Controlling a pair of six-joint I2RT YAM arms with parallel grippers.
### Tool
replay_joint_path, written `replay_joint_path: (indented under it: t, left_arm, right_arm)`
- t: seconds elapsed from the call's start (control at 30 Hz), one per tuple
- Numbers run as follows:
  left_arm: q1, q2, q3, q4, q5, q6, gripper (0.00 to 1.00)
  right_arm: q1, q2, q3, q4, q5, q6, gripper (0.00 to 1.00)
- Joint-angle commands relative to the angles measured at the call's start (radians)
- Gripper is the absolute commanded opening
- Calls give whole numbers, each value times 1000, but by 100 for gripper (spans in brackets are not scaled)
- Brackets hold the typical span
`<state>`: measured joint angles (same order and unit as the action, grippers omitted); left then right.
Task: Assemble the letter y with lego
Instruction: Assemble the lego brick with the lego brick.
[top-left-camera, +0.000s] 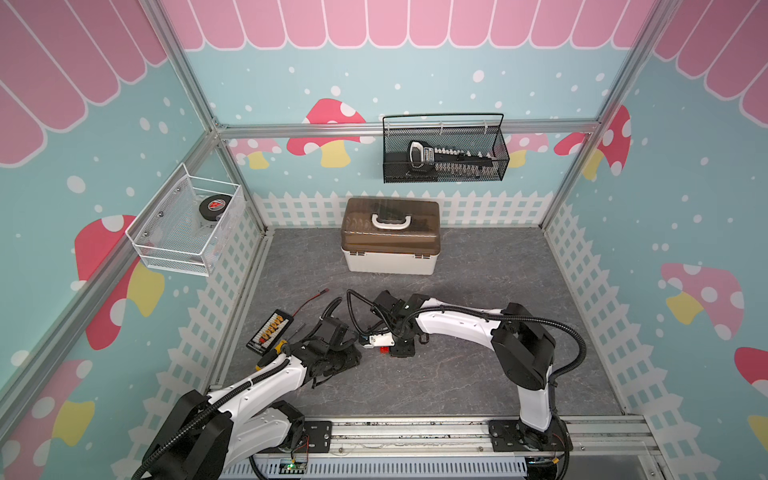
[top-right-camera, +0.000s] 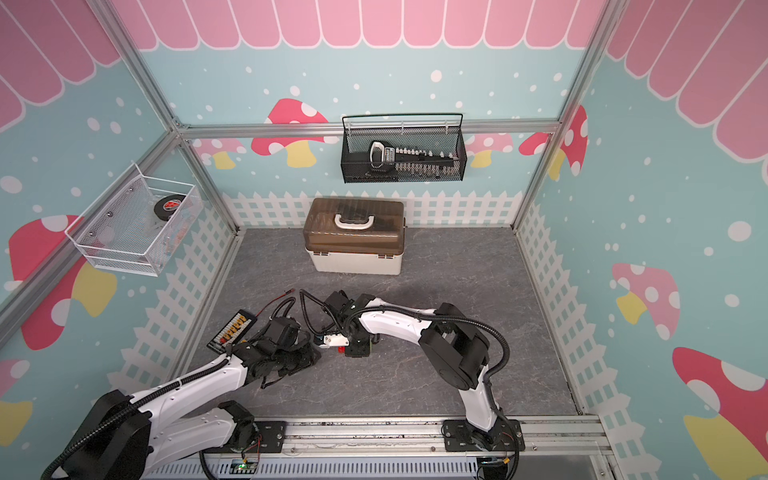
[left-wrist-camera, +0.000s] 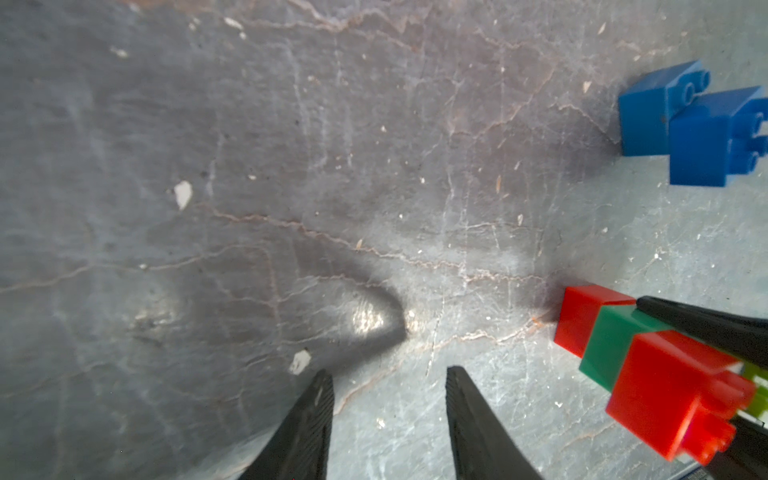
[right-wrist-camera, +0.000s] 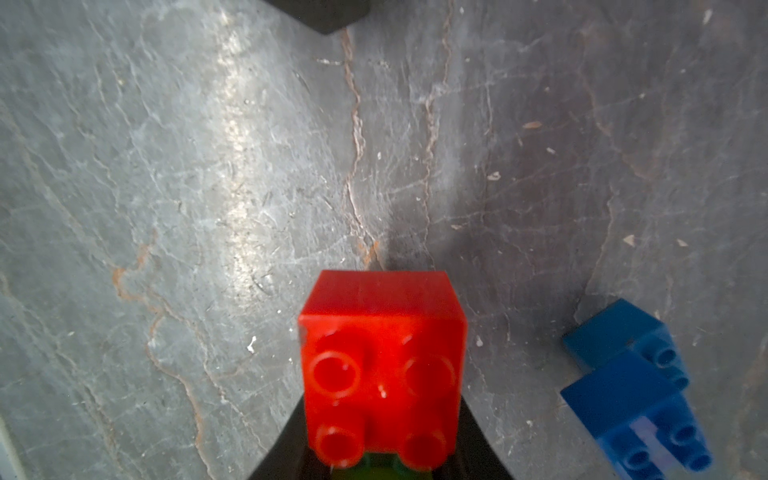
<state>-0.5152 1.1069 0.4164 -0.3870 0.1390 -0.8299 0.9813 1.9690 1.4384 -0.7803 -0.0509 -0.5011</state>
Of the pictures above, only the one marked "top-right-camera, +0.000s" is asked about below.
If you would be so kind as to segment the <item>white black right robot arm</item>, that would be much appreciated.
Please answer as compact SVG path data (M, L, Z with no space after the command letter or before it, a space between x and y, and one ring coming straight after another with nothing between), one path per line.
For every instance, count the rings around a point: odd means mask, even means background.
M371 355L377 336L389 336L420 346L437 374L459 391L465 420L459 431L443 429L445 439L462 439L471 448L490 451L513 432L492 392L492 377L511 357L509 343L496 328L463 315L454 305L416 309L363 294L352 299L342 291L321 301L306 290L299 303L316 343L329 348L344 340L344 355Z

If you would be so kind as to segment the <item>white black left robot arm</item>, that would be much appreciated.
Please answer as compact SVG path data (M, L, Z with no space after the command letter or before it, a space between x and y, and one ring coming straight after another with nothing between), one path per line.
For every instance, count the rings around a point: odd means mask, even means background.
M139 479L209 449L242 457L262 452L265 435L238 402L193 412L252 382L268 387L318 361L310 335L289 314L295 302L292 295L284 298L253 337L224 345L203 367L152 389L101 396L42 478L62 472L66 479Z

